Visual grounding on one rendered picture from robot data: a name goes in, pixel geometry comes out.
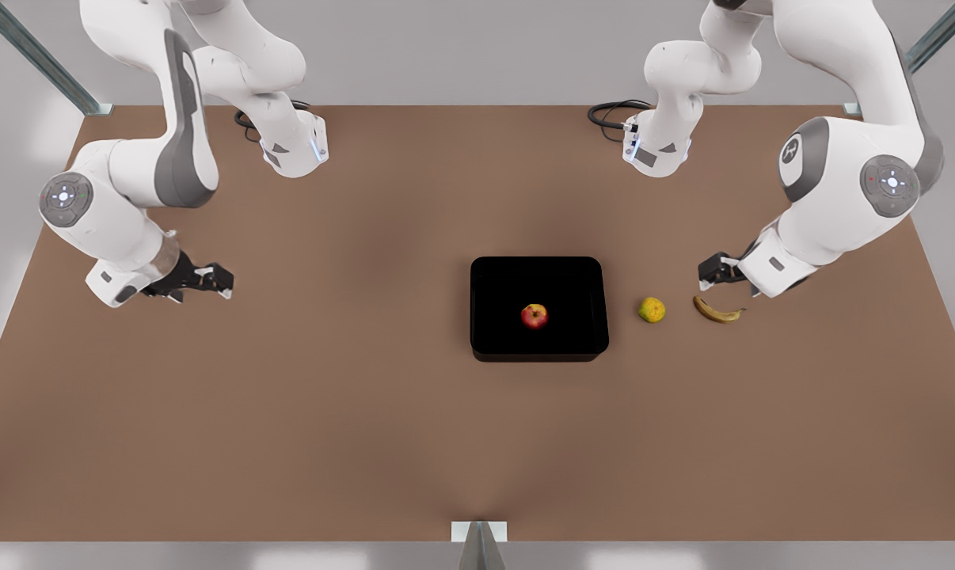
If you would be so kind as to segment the yellow banana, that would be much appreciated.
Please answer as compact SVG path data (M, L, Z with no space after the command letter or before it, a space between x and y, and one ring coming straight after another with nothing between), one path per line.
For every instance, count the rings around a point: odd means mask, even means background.
M720 324L730 324L730 322L738 321L741 318L742 313L747 310L747 307L737 308L737 310L730 311L721 311L717 308L713 308L709 303L706 303L705 299L702 299L701 296L692 297L692 302L694 303L695 309L705 318L713 322L720 322Z

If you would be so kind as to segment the black rectangular tray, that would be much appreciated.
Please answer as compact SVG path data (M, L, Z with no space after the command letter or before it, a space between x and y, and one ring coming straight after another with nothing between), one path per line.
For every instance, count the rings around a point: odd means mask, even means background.
M478 257L470 266L470 345L482 362L592 361L609 346L600 263Z

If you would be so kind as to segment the silver frame post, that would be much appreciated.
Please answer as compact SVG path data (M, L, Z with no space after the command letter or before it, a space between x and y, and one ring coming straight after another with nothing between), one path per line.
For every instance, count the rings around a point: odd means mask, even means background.
M21 53L84 116L112 115L113 105L93 95L47 50L0 0L0 35Z
M507 522L452 522L452 542L462 542L457 570L506 570L499 542L508 540Z
M955 0L873 0L893 30L915 30L915 42L906 47L906 68L911 75L922 69L955 37Z

